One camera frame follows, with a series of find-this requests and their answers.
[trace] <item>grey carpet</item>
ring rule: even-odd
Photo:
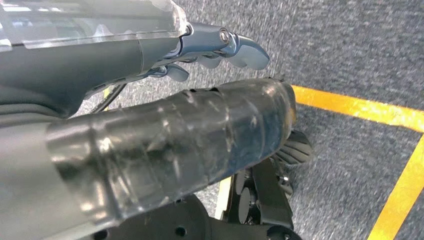
[[[424,110],[424,1],[419,0],[176,0],[192,22],[226,26],[258,41],[266,70],[181,64],[185,83],[168,78],[130,84],[112,108],[151,102],[186,88],[284,75],[295,85]],[[86,101],[86,113],[102,95]],[[420,134],[307,106],[298,129],[316,158],[293,168],[290,201],[305,240],[366,239]],[[218,187],[197,195],[215,211]],[[396,239],[424,239],[424,195]]]

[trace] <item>yellow tape line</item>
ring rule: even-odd
[[[302,86],[292,87],[299,104],[424,133],[424,111]]]
[[[424,189],[424,136],[388,196],[368,240],[392,240]]]
[[[106,87],[104,90],[103,90],[103,98],[104,99],[106,99],[107,97],[108,97],[108,95],[109,95],[109,87]],[[107,110],[109,110],[109,106],[107,106],[103,111],[107,111]]]
[[[219,182],[218,198],[216,200],[215,218],[221,220],[221,215],[227,210],[228,197],[230,195],[231,177]]]
[[[292,86],[296,102],[340,114],[424,133],[424,111]],[[412,153],[368,240],[393,240],[424,188],[424,136]]]

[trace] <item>black wheel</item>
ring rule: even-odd
[[[308,163],[313,159],[311,143],[303,132],[293,130],[285,144],[272,158],[287,165]]]

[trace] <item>transparent plastic tube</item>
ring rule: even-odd
[[[46,138],[81,212],[107,228],[259,163],[295,116],[289,84],[250,79],[58,121]]]
[[[4,0],[0,7],[0,52],[176,38],[187,26],[172,0]]]

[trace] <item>clear plastic cover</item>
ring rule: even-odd
[[[2,0],[0,52],[175,38],[186,31],[184,10],[172,0]]]

